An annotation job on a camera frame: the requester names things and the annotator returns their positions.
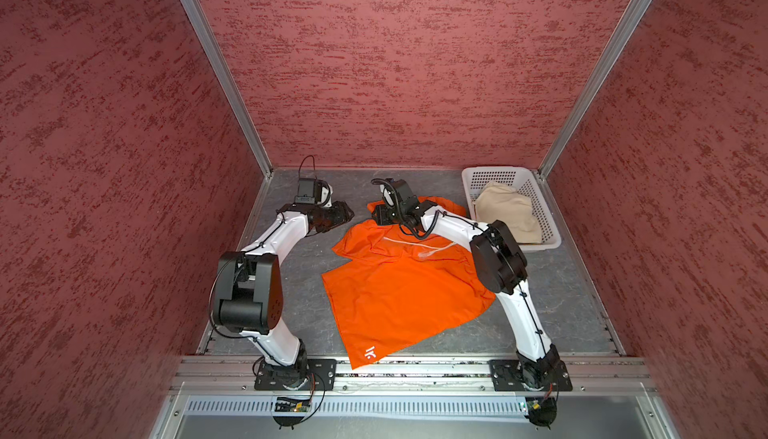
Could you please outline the orange shorts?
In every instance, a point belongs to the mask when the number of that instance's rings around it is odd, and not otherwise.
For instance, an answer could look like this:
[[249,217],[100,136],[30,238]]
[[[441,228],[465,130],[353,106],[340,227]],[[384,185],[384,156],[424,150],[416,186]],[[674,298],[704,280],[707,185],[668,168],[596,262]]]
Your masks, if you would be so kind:
[[354,369],[464,325],[496,300],[471,253],[436,234],[419,241],[367,219],[333,251],[346,262],[322,279]]

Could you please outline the white plastic laundry basket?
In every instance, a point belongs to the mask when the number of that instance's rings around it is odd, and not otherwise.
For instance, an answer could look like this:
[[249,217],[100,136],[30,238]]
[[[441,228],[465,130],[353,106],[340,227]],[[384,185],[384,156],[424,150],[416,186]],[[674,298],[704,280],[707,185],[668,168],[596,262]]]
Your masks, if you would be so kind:
[[532,215],[537,219],[542,230],[542,241],[536,244],[520,244],[525,253],[557,249],[562,238],[549,205],[545,200],[537,176],[522,167],[473,167],[462,171],[462,184],[469,214],[476,220],[475,201],[489,182],[504,184],[515,189],[532,203]]

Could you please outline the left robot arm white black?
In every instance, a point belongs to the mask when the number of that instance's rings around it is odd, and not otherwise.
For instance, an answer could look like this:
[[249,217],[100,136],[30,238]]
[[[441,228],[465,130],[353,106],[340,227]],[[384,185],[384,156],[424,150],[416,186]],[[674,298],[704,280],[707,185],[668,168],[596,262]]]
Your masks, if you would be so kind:
[[282,319],[281,262],[302,239],[354,218],[343,201],[287,204],[252,244],[224,253],[209,297],[209,323],[225,338],[246,340],[262,354],[256,385],[301,390],[310,381],[306,347]]

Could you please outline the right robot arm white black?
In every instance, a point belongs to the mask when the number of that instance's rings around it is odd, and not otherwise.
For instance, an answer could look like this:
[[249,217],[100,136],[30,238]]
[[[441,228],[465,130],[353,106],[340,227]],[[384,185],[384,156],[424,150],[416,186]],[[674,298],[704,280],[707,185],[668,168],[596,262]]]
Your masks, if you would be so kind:
[[520,381],[532,391],[554,386],[560,355],[533,304],[527,259],[505,223],[475,222],[432,201],[418,201],[407,212],[379,204],[372,218],[378,225],[398,225],[419,240],[437,235],[471,252],[480,283],[495,294],[512,328]]

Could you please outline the beige shorts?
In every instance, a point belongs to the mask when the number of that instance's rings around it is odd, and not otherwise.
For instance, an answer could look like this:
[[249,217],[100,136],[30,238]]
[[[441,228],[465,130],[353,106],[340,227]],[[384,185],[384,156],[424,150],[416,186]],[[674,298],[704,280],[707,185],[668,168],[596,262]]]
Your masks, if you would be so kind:
[[491,224],[502,221],[520,244],[543,242],[542,227],[533,213],[532,200],[517,189],[491,181],[474,201],[476,219]]

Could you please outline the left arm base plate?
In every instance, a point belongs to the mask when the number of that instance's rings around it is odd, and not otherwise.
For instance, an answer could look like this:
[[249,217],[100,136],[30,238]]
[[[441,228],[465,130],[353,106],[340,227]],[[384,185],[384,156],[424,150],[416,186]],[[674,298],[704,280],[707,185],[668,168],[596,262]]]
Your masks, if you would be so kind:
[[256,391],[309,391],[334,387],[337,361],[334,359],[299,359],[292,366],[279,366],[260,361],[253,367]]

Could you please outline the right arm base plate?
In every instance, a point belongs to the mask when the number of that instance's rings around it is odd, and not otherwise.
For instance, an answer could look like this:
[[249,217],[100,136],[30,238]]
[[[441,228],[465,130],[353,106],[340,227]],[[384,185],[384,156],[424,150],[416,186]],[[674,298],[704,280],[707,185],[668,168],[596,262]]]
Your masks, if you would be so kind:
[[490,378],[496,392],[544,393],[552,388],[553,392],[572,392],[573,384],[564,362],[560,361],[546,379],[543,386],[533,387],[525,384],[522,367],[516,359],[495,359],[488,362]]

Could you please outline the aluminium mounting rail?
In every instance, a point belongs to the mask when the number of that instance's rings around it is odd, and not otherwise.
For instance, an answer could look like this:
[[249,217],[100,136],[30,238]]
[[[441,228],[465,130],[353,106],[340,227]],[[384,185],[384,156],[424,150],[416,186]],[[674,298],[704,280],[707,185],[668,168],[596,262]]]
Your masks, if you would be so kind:
[[[544,393],[496,392],[488,362],[494,356],[395,356],[354,369],[348,358],[337,361],[336,395],[544,395]],[[620,356],[566,355],[565,363],[574,396],[652,396],[658,393],[642,358]],[[256,391],[254,356],[187,356],[178,367],[170,389],[184,393],[293,393]]]

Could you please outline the left corner aluminium post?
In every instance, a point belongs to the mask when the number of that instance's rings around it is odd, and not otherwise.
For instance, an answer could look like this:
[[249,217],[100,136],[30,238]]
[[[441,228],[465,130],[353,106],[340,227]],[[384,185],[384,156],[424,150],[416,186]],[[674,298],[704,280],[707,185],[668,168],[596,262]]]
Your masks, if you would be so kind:
[[270,180],[273,176],[272,163],[200,1],[180,2],[263,176]]

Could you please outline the corner aluminium post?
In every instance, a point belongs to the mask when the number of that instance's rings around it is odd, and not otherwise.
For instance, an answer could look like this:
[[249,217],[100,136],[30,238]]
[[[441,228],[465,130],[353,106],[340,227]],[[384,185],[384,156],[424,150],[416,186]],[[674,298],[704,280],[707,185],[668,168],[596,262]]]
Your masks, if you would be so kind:
[[652,1],[629,0],[564,125],[538,168],[538,176],[542,182],[546,182],[552,174],[555,165],[576,133]]
[[272,163],[200,1],[180,2],[263,176],[270,180],[273,176]]

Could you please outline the right corner aluminium post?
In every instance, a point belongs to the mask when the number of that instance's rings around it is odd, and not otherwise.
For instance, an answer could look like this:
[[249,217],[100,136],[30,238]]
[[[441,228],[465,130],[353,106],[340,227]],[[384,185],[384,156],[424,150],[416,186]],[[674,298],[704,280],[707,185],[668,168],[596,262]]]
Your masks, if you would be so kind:
[[542,182],[546,182],[552,174],[555,165],[576,133],[652,1],[629,0],[564,125],[538,168],[538,176]]

